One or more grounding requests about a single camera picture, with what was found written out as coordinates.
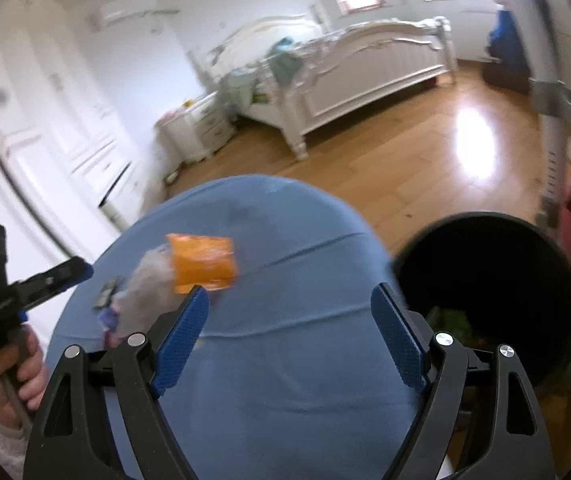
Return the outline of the person's left hand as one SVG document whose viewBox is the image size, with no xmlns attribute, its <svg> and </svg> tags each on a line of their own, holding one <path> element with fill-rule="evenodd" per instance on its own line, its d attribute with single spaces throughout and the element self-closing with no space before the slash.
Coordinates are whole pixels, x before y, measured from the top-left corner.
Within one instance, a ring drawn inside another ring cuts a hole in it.
<svg viewBox="0 0 571 480">
<path fill-rule="evenodd" d="M 48 382 L 44 352 L 31 326 L 22 326 L 22 342 L 0 349 L 0 424 L 21 429 L 36 412 Z"/>
</svg>

